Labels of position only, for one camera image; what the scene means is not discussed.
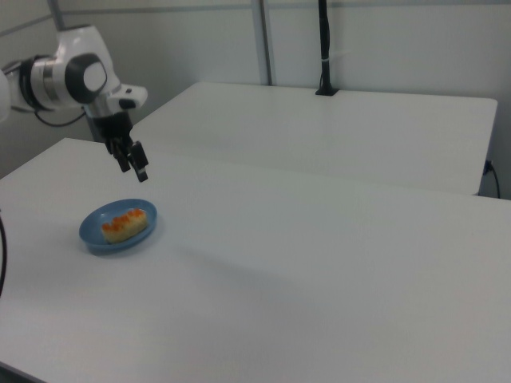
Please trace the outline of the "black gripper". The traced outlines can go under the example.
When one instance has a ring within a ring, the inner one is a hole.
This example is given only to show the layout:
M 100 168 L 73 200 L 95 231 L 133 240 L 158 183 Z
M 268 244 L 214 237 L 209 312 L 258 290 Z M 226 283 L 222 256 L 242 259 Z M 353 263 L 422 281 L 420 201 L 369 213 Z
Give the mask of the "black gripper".
M 129 113 L 124 111 L 111 116 L 95 117 L 92 122 L 99 141 L 105 143 L 109 154 L 118 162 L 121 170 L 127 172 L 131 164 L 138 181 L 145 182 L 148 179 L 145 168 L 149 161 L 141 142 L 133 142 L 130 137 L 133 124 Z

